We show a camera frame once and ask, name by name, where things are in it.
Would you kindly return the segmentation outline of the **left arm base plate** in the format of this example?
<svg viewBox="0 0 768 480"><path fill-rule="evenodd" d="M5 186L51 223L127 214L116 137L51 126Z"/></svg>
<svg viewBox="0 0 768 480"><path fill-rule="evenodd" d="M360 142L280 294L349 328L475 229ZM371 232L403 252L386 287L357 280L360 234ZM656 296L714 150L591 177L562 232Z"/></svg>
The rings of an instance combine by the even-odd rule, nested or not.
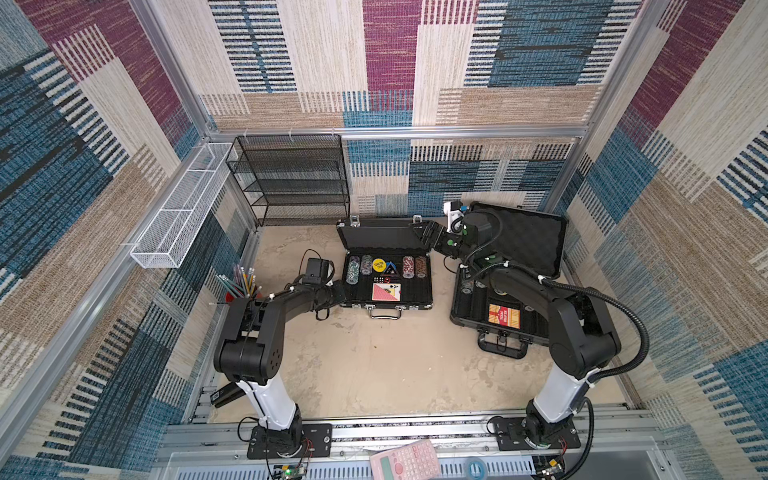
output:
<svg viewBox="0 0 768 480"><path fill-rule="evenodd" d="M247 444L249 460L326 458L333 439L331 423L310 423L282 431L257 426Z"/></svg>

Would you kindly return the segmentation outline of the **grey poker set case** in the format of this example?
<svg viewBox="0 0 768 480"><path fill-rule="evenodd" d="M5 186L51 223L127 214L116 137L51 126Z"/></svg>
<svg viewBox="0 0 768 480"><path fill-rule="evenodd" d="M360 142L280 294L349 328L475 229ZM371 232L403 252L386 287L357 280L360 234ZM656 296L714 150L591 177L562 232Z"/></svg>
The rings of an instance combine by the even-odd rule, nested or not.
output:
<svg viewBox="0 0 768 480"><path fill-rule="evenodd" d="M481 350L522 359L531 345L548 345L538 277L560 275L568 221L482 202L463 206L461 221L448 228L462 240L450 320L476 331ZM490 304L519 309L520 328L489 323Z"/></svg>

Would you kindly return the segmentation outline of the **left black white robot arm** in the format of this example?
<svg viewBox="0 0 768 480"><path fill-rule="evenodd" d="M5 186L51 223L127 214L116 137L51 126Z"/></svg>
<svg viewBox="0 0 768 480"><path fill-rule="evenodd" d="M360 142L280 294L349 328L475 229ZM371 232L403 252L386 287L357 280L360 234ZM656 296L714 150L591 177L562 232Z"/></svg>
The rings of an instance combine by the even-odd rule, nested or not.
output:
<svg viewBox="0 0 768 480"><path fill-rule="evenodd" d="M229 303L215 341L213 366L228 383L210 395L222 408L245 397L256 412L255 439L269 455L296 454L304 444L300 408L279 376L289 320L314 312L329 314L343 303L338 282L294 283L262 299L236 298Z"/></svg>

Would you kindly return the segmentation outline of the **black poker set case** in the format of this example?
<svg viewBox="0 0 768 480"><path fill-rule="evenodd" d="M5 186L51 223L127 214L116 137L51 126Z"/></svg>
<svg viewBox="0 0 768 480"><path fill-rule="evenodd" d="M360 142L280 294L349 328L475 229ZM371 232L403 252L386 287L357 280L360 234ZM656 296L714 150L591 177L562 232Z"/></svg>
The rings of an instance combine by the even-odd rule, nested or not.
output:
<svg viewBox="0 0 768 480"><path fill-rule="evenodd" d="M420 216L337 223L345 249L341 306L372 319L398 320L404 311L433 307L430 252L443 227Z"/></svg>

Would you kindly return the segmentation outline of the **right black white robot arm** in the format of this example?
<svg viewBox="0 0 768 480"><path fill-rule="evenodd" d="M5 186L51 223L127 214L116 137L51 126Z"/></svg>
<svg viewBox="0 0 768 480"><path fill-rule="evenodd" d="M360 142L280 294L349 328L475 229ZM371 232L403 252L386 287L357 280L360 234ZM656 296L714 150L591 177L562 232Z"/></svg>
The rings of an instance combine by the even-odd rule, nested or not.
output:
<svg viewBox="0 0 768 480"><path fill-rule="evenodd" d="M558 281L564 217L478 202L466 210L451 203L449 214L445 226L418 221L413 230L428 249L460 262L451 321L476 329L486 352L522 359L538 344L553 361L524 416L493 420L499 448L580 446L574 414L599 380L645 360L645 325L598 290Z"/></svg>

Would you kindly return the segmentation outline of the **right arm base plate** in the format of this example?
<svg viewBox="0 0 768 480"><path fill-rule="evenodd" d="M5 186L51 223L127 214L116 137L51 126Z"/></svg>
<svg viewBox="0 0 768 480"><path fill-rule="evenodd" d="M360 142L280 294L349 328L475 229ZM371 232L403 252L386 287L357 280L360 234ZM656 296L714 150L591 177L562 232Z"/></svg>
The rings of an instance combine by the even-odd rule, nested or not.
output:
<svg viewBox="0 0 768 480"><path fill-rule="evenodd" d="M494 416L486 427L500 451L570 450L582 446L573 416L557 423L540 421L536 416Z"/></svg>

